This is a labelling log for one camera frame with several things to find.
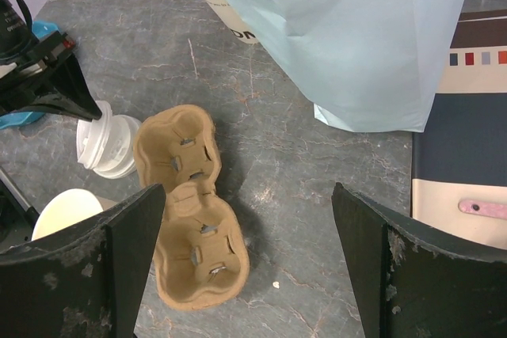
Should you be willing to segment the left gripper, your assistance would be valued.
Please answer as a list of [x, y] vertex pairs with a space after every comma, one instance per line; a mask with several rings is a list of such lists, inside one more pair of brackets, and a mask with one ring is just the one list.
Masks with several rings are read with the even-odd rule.
[[24, 0], [1, 0], [1, 115], [46, 112], [79, 120], [99, 120], [93, 99], [67, 33], [50, 32], [43, 39], [32, 31]]

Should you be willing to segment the brown cardboard cup carrier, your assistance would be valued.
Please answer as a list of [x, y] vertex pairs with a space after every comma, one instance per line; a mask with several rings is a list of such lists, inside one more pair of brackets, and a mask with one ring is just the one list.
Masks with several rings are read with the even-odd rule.
[[222, 162], [211, 116], [193, 104], [151, 116], [133, 155], [141, 186], [161, 184], [166, 193], [154, 249], [159, 297], [182, 311], [236, 297], [250, 259], [235, 212], [216, 193]]

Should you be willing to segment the white paper coffee cup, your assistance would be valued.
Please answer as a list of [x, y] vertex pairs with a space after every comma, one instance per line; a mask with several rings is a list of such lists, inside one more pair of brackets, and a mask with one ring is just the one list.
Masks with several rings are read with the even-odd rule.
[[66, 190], [54, 197], [41, 211], [31, 240], [46, 237], [103, 211], [99, 199], [84, 189]]

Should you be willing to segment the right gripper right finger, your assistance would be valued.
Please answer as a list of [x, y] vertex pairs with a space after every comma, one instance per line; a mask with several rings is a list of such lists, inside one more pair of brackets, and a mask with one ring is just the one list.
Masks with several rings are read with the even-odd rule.
[[504, 337], [506, 251], [337, 183], [334, 221], [367, 337]]

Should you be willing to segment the blue white paper bag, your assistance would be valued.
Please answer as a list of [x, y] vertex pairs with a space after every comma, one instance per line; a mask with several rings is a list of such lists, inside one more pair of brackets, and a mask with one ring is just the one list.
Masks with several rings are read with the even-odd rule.
[[323, 123], [425, 129], [464, 0], [227, 0]]

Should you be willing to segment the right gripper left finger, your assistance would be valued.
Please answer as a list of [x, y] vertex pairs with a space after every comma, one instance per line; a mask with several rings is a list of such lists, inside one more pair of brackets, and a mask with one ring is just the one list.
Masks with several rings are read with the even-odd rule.
[[3, 337], [133, 337], [166, 201], [152, 184], [1, 254]]

